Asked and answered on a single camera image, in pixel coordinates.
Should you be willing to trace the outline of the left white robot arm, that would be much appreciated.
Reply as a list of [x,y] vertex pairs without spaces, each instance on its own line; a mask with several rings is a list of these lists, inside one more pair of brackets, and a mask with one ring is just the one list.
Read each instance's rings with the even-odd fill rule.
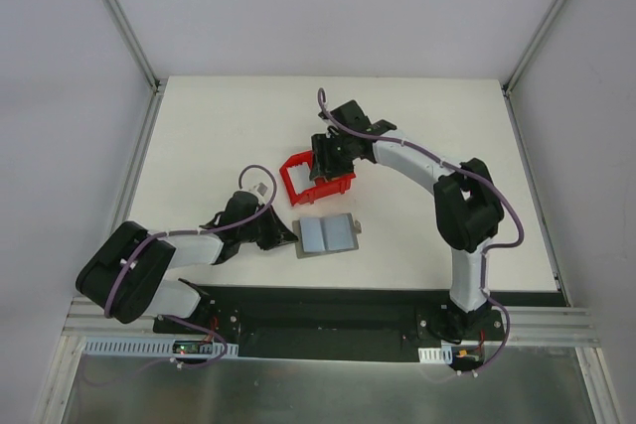
[[186,279],[167,279],[167,271],[223,264],[245,243],[269,251],[297,241],[256,190],[236,191],[197,230],[152,234],[135,221],[122,223],[80,271],[76,289],[121,324],[171,315],[187,333],[197,334],[210,321],[204,293]]

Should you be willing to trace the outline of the grey leather card holder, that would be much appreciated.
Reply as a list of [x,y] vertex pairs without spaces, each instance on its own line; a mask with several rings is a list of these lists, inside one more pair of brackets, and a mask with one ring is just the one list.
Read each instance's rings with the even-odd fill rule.
[[298,259],[358,250],[362,233],[361,224],[350,213],[302,217],[292,223],[292,230],[298,237]]

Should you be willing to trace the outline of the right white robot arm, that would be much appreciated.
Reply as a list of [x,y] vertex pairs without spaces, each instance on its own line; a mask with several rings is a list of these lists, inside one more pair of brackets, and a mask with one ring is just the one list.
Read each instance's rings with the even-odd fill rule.
[[339,179],[354,171],[356,160],[367,160],[401,173],[432,194],[437,230],[451,248],[449,298],[456,308],[447,314],[447,327],[458,339],[473,337],[483,326],[478,309],[487,302],[483,253],[504,218],[501,200],[488,187],[491,176],[485,163],[473,158],[445,165],[392,123],[371,122],[354,100],[319,117],[328,128],[311,137],[312,180]]

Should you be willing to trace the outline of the red plastic bin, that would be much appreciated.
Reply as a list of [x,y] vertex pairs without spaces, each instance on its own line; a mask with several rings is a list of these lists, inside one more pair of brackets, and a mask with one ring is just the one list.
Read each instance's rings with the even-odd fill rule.
[[312,166],[313,153],[304,151],[291,155],[279,168],[279,175],[292,207],[313,205],[330,196],[344,195],[351,189],[356,178],[355,173],[350,173],[333,180],[310,180]]

